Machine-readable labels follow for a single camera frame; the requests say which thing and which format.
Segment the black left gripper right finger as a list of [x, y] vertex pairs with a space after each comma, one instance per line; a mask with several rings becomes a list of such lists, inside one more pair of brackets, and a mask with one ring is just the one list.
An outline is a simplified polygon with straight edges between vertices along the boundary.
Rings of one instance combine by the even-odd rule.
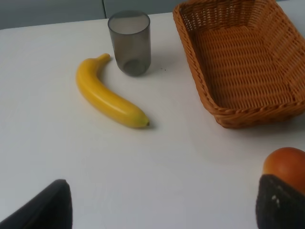
[[255, 213], [259, 229], [303, 229], [305, 196], [274, 175], [262, 175]]

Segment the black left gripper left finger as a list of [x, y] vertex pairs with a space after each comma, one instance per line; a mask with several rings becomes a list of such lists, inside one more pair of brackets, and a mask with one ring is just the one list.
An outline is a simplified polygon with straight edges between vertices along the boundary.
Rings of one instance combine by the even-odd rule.
[[57, 179], [0, 222], [2, 229], [72, 229], [70, 185]]

